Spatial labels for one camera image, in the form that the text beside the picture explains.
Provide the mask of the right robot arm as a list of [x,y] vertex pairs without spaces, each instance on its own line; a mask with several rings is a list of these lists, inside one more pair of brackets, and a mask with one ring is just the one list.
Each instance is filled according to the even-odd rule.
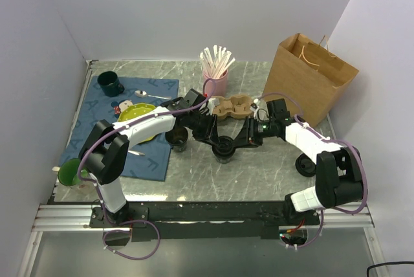
[[283,99],[267,102],[268,117],[261,120],[258,100],[250,105],[253,116],[245,118],[230,150],[256,148],[263,139],[277,137],[298,148],[296,169],[315,178],[314,186],[285,196],[282,215],[298,224],[308,212],[335,209],[358,214],[366,206],[367,179],[361,157],[354,146],[318,133],[298,116],[291,116]]

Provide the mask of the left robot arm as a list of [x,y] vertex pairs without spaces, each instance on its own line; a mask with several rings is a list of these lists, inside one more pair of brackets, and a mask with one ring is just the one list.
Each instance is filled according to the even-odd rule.
[[131,147],[149,137],[178,127],[192,130],[195,140],[218,148],[221,143],[217,116],[213,109],[218,101],[191,89],[186,96],[164,102],[154,110],[126,122],[97,122],[80,153],[80,168],[91,175],[96,191],[112,226],[122,226],[128,218],[129,203],[122,191],[120,176]]

